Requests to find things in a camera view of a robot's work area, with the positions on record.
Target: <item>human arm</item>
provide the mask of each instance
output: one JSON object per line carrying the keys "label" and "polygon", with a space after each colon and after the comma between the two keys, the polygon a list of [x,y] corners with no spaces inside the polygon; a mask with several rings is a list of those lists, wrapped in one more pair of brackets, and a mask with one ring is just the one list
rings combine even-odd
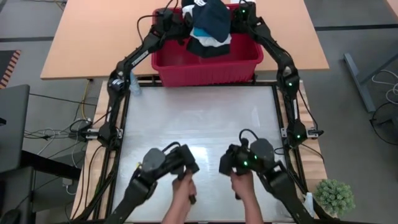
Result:
{"label": "human arm", "polygon": [[254,193],[252,172],[239,176],[232,172],[231,183],[232,189],[243,201],[246,224],[263,224],[260,206]]}
{"label": "human arm", "polygon": [[191,209],[189,196],[196,194],[192,173],[187,172],[182,180],[175,179],[173,181],[173,201],[162,224],[183,224]]}

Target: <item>red plastic basket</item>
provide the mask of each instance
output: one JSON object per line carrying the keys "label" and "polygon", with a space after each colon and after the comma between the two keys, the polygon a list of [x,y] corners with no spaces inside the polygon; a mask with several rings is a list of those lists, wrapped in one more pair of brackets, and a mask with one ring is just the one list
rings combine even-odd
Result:
{"label": "red plastic basket", "polygon": [[[231,10],[238,4],[228,4]],[[247,34],[232,34],[228,55],[201,58],[187,51],[176,40],[165,42],[161,50],[152,54],[152,67],[159,72],[163,86],[211,85],[244,82],[252,78],[264,55],[261,46]]]}

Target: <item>human hand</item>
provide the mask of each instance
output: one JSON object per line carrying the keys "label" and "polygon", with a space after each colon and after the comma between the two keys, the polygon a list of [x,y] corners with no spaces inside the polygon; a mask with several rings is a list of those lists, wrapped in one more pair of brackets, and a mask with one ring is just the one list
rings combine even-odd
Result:
{"label": "human hand", "polygon": [[173,185],[173,202],[172,206],[180,207],[184,210],[185,215],[191,209],[189,196],[197,194],[197,188],[192,180],[192,173],[188,170],[182,180],[175,179]]}
{"label": "human hand", "polygon": [[253,173],[250,171],[247,174],[236,175],[231,172],[232,189],[242,199],[244,203],[257,200],[254,193]]}

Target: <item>white tabletop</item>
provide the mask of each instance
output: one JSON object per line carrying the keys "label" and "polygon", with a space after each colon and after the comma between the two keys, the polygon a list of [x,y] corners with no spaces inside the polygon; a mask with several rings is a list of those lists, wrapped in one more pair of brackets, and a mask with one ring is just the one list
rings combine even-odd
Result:
{"label": "white tabletop", "polygon": [[[229,177],[218,173],[221,155],[230,144],[239,144],[240,130],[249,128],[274,148],[282,146],[269,86],[144,87],[141,96],[131,96],[126,121],[113,208],[146,152],[178,141],[189,146],[200,168],[193,177],[198,192],[188,216],[193,222],[244,222],[243,204],[235,200]],[[244,137],[254,140],[249,133]],[[284,162],[283,156],[275,159]],[[126,221],[161,222],[172,201],[174,178],[160,179],[153,196]],[[264,221],[291,221],[283,205],[254,179]]]}

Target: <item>potted plant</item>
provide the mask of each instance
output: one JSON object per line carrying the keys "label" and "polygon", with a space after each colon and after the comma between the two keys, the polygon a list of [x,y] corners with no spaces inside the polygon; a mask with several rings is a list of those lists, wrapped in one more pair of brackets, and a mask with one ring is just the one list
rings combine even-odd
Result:
{"label": "potted plant", "polygon": [[337,180],[322,180],[317,185],[314,197],[333,216],[344,215],[355,208],[351,187]]}

